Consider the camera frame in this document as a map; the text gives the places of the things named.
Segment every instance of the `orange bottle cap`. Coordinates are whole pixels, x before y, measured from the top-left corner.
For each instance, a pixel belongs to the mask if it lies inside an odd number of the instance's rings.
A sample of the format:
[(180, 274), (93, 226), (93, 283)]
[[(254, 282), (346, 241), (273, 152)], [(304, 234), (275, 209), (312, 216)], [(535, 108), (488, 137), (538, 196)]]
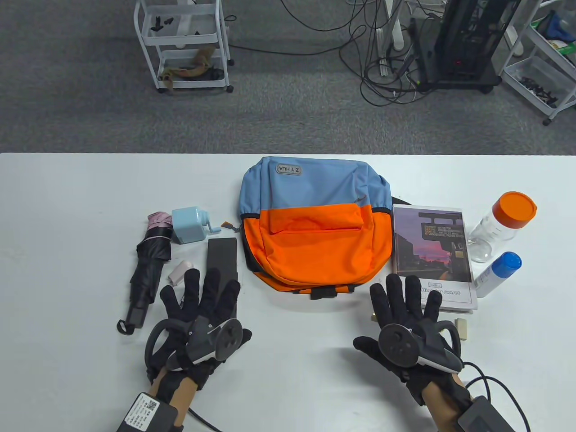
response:
[(496, 220), (514, 229), (522, 228), (534, 219), (537, 210), (534, 201), (520, 192), (507, 192), (492, 206)]

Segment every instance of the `backpack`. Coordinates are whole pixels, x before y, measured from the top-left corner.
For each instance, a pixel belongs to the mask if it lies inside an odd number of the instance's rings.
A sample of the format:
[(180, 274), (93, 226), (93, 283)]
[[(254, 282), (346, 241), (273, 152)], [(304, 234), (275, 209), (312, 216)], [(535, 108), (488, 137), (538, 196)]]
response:
[(244, 175), (248, 268), (278, 291), (352, 293), (392, 254), (390, 186), (365, 162), (264, 157)]

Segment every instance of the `haptic glove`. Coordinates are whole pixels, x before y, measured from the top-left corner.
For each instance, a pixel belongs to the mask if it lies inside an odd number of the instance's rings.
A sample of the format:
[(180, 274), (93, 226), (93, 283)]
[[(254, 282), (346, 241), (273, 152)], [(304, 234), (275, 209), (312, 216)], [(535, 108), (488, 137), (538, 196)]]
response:
[[(429, 319), (432, 322), (438, 321), (440, 305), (442, 304), (442, 294), (438, 291), (431, 291), (428, 295), (424, 314), (422, 313), (422, 286), (420, 279), (416, 276), (406, 277), (406, 300), (402, 296), (402, 281), (396, 274), (389, 274), (386, 278), (386, 292), (379, 283), (370, 287), (370, 296), (372, 305), (380, 328), (388, 324), (400, 324), (408, 329), (417, 327), (417, 323), (423, 319)], [(450, 346), (442, 339), (445, 348)], [(360, 336), (354, 339), (354, 348), (367, 354), (378, 363), (383, 365), (390, 372), (398, 376), (400, 381), (406, 383), (406, 387), (412, 394), (412, 397), (420, 405), (424, 405), (422, 391), (431, 382), (436, 382), (442, 389), (449, 394), (459, 392), (460, 387), (454, 388), (457, 384), (454, 382), (452, 375), (429, 366), (416, 365), (413, 367), (402, 368), (390, 362), (380, 351), (378, 341)]]
[[(230, 319), (236, 307), (240, 284), (238, 281), (229, 281), (220, 298), (218, 298), (219, 284), (220, 272), (215, 268), (208, 269), (204, 278), (202, 299), (200, 299), (200, 272), (195, 268), (188, 270), (184, 274), (184, 299), (181, 304), (178, 303), (172, 286), (166, 285), (160, 292), (160, 298), (166, 307), (168, 318), (189, 323), (195, 321), (198, 316), (203, 316), (208, 318), (212, 327), (216, 327)], [(147, 362), (148, 379), (152, 383), (160, 373), (160, 370), (166, 365), (168, 357), (176, 352), (179, 363), (185, 365), (183, 373), (197, 384), (199, 390), (202, 389), (214, 369), (223, 362), (210, 358), (199, 364), (192, 364), (186, 358), (183, 350), (187, 342), (187, 335), (175, 330), (169, 330), (168, 332), (169, 334), (164, 344)], [(243, 329), (242, 345), (249, 341), (251, 337), (252, 332), (248, 329)]]

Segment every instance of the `metal cart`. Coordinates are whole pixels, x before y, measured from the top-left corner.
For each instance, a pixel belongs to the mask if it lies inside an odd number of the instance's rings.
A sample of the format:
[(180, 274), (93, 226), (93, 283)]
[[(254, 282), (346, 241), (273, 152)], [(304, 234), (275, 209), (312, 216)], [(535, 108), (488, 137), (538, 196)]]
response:
[[(139, 12), (144, 11), (144, 21), (140, 26)], [(164, 24), (160, 30), (153, 30), (157, 17)], [(188, 49), (188, 46), (217, 45), (212, 55), (212, 65), (222, 69), (222, 79), (201, 81), (188, 79), (175, 79), (173, 87), (182, 88), (216, 88), (225, 87), (228, 93), (234, 91), (228, 79), (228, 66), (234, 65), (230, 58), (228, 35), (224, 23), (221, 0), (215, 3), (196, 4), (194, 0), (178, 0), (177, 5), (147, 5), (146, 0), (138, 0), (134, 9), (134, 28), (146, 57), (150, 74), (156, 89), (163, 93), (167, 87), (162, 81), (161, 74), (166, 67), (189, 67), (192, 59), (198, 53), (197, 49)], [(157, 71), (152, 65), (146, 47), (156, 47), (160, 64)], [(162, 50), (160, 47), (172, 46), (176, 49)]]
[[(576, 68), (531, 26), (539, 9), (561, 1), (550, 0), (536, 3), (530, 13), (530, 18), (510, 50), (500, 73), (503, 81), (547, 116), (542, 121), (545, 126), (548, 126), (560, 111), (564, 111), (576, 104)], [(523, 37), (530, 39), (534, 43), (534, 48), (528, 58), (510, 64), (512, 54)], [(557, 67), (537, 56), (536, 54), (538, 53), (551, 60)], [(534, 91), (529, 90), (528, 87), (521, 83), (527, 78), (537, 82), (546, 92), (554, 96), (557, 101), (546, 103)]]

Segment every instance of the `black folded umbrella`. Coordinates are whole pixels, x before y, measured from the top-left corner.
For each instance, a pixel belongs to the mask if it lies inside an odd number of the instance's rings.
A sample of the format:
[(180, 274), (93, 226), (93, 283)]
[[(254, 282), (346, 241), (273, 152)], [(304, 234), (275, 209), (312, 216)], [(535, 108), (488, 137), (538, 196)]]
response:
[(138, 265), (130, 279), (130, 307), (126, 320), (116, 328), (123, 335), (131, 335), (142, 328), (150, 303), (154, 303), (162, 268), (171, 259), (170, 241), (173, 233), (172, 216), (158, 211), (148, 216), (148, 230), (138, 246)]

